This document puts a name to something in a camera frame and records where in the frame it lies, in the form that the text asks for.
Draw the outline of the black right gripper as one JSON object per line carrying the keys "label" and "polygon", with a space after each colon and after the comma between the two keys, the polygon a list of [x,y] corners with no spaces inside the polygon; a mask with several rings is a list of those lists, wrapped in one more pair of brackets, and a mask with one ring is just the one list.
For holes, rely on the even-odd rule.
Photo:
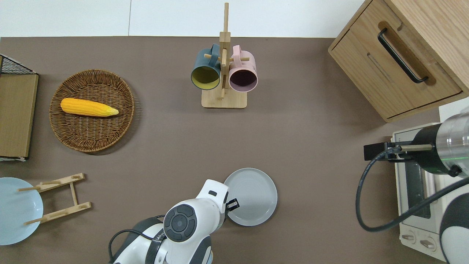
{"label": "black right gripper", "polygon": [[416,136],[411,142],[380,142],[370,145],[364,145],[364,160],[371,161],[379,153],[397,146],[408,146],[408,145],[432,145],[433,149],[428,151],[417,151],[412,154],[386,154],[384,157],[378,159],[378,161],[389,161],[389,162],[410,162],[416,161],[420,167],[429,173],[436,175],[446,174],[446,167],[441,162],[436,148],[436,137],[437,132],[441,124],[426,126],[417,132]]}

